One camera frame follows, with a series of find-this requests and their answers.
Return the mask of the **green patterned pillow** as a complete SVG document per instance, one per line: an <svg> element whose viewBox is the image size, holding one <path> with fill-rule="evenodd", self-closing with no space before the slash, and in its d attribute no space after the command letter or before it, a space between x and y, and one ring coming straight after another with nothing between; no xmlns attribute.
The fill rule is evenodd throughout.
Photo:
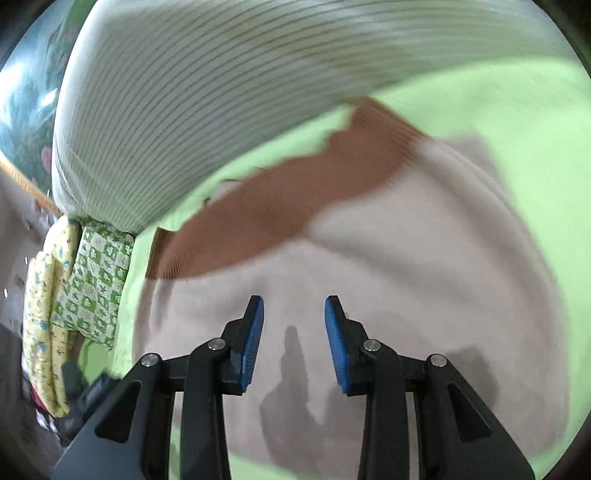
<svg viewBox="0 0 591 480"><path fill-rule="evenodd" d="M110 350L133 244L132 235L87 221L72 273L57 292L50 321Z"/></svg>

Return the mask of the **green bed sheet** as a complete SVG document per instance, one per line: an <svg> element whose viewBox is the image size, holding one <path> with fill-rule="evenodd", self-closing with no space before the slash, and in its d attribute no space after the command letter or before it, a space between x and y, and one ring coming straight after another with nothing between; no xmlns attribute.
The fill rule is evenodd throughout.
<svg viewBox="0 0 591 480"><path fill-rule="evenodd" d="M590 411L590 79L578 63L551 58L473 63L420 75L373 96L436 137L476 133L497 167L556 275L564 301L570 400L558 440L529 460L536 479L558 464ZM157 226L176 228L222 179L252 173L308 153L345 124L341 106L232 158L139 234L111 353L85 342L80 362L94 380L103 369L131 366L131 327Z"/></svg>

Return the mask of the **white striped duvet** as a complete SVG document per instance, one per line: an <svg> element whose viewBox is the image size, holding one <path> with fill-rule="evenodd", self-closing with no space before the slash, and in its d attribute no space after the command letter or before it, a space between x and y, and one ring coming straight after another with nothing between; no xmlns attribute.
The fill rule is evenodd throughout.
<svg viewBox="0 0 591 480"><path fill-rule="evenodd" d="M227 162L413 76L573 59L531 1L99 1L59 94L52 193L137 233Z"/></svg>

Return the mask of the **beige fleece garment brown trim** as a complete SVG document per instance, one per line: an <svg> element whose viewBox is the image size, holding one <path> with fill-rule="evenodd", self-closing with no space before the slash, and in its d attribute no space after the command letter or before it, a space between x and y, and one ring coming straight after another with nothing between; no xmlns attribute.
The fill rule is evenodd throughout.
<svg viewBox="0 0 591 480"><path fill-rule="evenodd" d="M563 308L482 140L432 139L381 104L317 153L226 181L158 230L133 352L191 352L264 302L252 387L225 403L233 454L298 479L353 479L363 400L342 394L324 304L370 336L445 354L528 456L568 417Z"/></svg>

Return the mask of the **yellow floral quilt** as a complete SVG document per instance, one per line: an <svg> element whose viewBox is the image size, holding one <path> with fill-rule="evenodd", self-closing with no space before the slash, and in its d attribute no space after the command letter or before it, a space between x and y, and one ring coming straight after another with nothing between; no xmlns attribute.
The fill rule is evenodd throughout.
<svg viewBox="0 0 591 480"><path fill-rule="evenodd" d="M29 259L25 280L21 365L35 398L54 418L69 413L62 366L69 359L70 332L51 322L57 294L69 279L81 236L80 224L61 216L42 249Z"/></svg>

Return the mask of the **gold framed floral painting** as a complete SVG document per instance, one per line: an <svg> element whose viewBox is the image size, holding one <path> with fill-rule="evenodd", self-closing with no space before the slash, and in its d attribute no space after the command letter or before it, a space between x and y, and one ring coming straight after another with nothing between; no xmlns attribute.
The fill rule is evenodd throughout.
<svg viewBox="0 0 591 480"><path fill-rule="evenodd" d="M73 1L49 3L1 64L1 172L55 215L51 156L58 96L79 26Z"/></svg>

